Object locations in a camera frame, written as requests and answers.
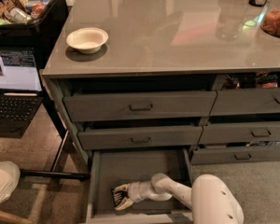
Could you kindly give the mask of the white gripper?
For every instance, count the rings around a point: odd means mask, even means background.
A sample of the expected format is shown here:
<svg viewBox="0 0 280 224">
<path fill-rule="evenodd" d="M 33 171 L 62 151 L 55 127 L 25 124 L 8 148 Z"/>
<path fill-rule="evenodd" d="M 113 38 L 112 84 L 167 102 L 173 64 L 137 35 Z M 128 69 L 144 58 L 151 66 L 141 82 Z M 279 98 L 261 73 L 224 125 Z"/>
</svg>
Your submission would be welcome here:
<svg viewBox="0 0 280 224">
<path fill-rule="evenodd" d="M 129 184 L 123 184 L 113 189 L 113 192 L 128 192 L 128 197 L 119 197 L 115 199 L 115 210 L 122 211 L 130 207 L 133 203 L 139 203 L 143 200 L 151 198 L 151 183 L 149 181 L 132 182 Z"/>
</svg>

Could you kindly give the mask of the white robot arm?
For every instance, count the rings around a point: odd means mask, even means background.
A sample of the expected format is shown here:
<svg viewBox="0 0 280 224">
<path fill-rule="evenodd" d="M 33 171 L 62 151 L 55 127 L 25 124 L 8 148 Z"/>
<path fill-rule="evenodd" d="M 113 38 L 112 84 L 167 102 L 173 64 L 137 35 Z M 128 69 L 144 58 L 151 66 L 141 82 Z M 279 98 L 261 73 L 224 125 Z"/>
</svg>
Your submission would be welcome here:
<svg viewBox="0 0 280 224">
<path fill-rule="evenodd" d="M 148 181 L 122 184 L 112 189 L 116 211 L 144 200 L 168 201 L 172 197 L 192 211 L 194 224 L 244 224 L 244 212 L 226 184 L 215 175 L 200 175 L 185 186 L 163 173 Z"/>
</svg>

